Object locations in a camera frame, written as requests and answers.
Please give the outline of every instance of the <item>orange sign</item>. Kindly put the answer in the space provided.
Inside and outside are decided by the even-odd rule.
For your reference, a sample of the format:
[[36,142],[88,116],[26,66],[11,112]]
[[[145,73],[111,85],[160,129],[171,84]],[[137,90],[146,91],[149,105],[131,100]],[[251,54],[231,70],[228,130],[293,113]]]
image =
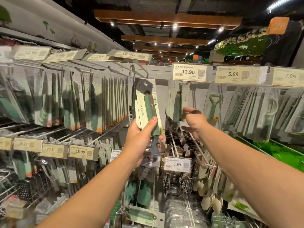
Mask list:
[[288,23],[289,23],[289,18],[287,17],[272,18],[268,26],[267,35],[285,34]]

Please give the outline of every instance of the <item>hanging plant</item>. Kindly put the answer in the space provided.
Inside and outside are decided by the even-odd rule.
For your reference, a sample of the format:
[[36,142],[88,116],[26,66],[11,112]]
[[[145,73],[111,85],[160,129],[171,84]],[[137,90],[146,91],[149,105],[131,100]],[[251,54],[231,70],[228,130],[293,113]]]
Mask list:
[[264,53],[268,35],[267,27],[254,29],[238,37],[230,37],[216,44],[216,53],[224,56],[258,56]]

